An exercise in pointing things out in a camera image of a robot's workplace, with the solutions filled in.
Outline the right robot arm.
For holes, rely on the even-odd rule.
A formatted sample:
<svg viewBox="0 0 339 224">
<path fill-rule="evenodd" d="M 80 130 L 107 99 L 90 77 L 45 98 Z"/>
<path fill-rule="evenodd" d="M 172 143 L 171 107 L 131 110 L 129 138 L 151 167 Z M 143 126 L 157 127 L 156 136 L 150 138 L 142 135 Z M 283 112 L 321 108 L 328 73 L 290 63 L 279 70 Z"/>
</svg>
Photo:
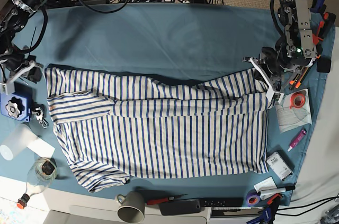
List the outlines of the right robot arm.
<svg viewBox="0 0 339 224">
<path fill-rule="evenodd" d="M 9 0 L 1 9 L 1 93 L 15 92 L 14 82 L 22 77 L 33 83 L 41 80 L 43 65 L 30 55 L 42 41 L 48 16 L 44 8 L 48 0 Z M 43 15 L 40 35 L 34 45 L 19 48 L 13 43 L 15 35 L 24 29 L 37 11 Z"/>
</svg>

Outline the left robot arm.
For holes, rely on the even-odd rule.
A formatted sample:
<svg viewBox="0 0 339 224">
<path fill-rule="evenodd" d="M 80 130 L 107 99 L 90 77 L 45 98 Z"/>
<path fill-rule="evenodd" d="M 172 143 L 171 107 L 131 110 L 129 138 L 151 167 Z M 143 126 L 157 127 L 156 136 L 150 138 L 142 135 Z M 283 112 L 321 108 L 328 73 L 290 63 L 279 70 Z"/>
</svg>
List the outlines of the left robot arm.
<svg viewBox="0 0 339 224">
<path fill-rule="evenodd" d="M 300 75 L 319 55 L 313 42 L 307 0 L 270 0 L 270 13 L 280 36 L 275 47 L 263 47 L 258 58 L 243 57 L 243 61 L 252 64 L 258 73 L 256 79 L 267 85 L 268 101 L 280 103 L 286 87 L 284 73 Z"/>
</svg>

